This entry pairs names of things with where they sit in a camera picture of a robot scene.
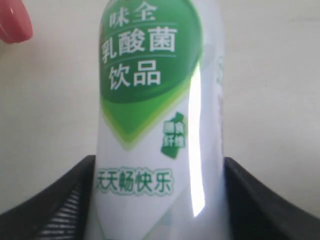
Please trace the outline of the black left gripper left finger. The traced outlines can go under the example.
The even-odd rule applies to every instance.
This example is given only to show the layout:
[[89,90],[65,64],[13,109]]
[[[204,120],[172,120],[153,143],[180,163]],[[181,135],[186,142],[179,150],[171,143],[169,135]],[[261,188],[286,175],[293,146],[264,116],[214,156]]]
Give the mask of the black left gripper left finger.
[[2,240],[83,240],[90,208],[95,155],[0,215]]

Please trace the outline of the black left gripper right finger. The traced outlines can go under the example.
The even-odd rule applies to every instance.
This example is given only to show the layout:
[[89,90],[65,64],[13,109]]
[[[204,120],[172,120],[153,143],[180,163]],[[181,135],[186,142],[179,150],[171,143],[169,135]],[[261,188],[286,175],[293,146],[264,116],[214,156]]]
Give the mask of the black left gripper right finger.
[[284,199],[231,157],[224,159],[234,240],[318,240],[320,219]]

